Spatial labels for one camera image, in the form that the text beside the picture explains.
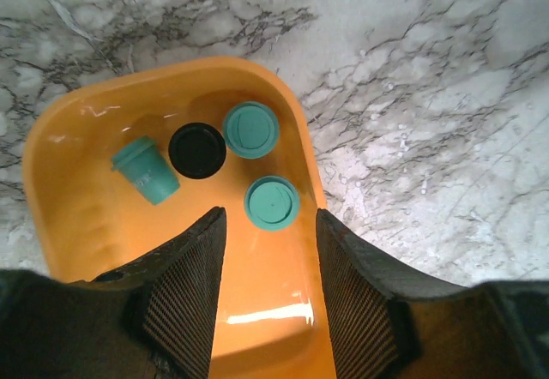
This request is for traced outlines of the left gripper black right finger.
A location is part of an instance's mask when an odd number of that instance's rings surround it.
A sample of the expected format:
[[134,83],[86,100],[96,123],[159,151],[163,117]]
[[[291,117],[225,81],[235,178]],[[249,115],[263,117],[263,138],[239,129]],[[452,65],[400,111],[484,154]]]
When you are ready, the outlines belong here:
[[545,378],[548,284],[464,287],[425,274],[316,216],[329,337],[339,378]]

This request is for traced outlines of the green capsule with chinese text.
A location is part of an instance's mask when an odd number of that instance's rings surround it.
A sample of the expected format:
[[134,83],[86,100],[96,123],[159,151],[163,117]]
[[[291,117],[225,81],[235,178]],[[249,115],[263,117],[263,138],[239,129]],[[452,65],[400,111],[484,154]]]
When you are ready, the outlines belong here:
[[265,231],[276,232],[287,228],[296,220],[299,209],[299,194],[284,177],[260,177],[245,193],[244,210],[248,219]]

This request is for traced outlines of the green capsule number 3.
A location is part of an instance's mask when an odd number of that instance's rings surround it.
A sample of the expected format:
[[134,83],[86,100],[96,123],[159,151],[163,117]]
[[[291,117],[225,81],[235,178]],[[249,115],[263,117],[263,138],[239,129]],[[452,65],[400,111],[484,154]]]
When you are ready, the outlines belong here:
[[227,146],[239,157],[259,159],[270,153],[280,137],[280,124],[266,105],[246,101],[234,106],[223,121]]

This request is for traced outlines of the black coffee capsule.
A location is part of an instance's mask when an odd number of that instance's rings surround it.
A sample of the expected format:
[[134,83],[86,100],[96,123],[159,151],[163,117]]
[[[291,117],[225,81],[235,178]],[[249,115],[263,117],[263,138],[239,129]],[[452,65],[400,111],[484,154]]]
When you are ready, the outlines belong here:
[[191,179],[204,179],[224,165],[226,143],[215,127],[187,123],[172,135],[168,155],[178,173]]

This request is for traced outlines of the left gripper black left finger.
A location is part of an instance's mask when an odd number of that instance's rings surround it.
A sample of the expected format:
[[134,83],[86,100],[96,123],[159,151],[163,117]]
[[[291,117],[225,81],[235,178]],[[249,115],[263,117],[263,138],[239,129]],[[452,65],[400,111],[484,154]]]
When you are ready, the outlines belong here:
[[1,272],[4,378],[205,378],[226,249],[215,207],[91,281]]

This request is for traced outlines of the orange plastic storage basket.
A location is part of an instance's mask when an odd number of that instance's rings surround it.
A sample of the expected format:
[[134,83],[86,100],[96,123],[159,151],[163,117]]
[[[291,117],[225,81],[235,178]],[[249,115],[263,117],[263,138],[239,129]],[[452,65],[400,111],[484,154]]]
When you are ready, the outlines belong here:
[[[111,157],[142,136],[166,151],[181,126],[220,129],[245,101],[268,106],[280,137],[260,159],[228,153],[212,177],[181,177],[152,205]],[[210,208],[227,217],[226,253],[215,327],[213,378],[335,376],[316,241],[326,205],[301,105],[274,73],[235,57],[209,57],[137,72],[76,89],[53,102],[32,127],[23,182],[53,278],[91,280],[185,231]],[[244,197],[260,177],[296,188],[300,209],[287,228],[254,226]]]

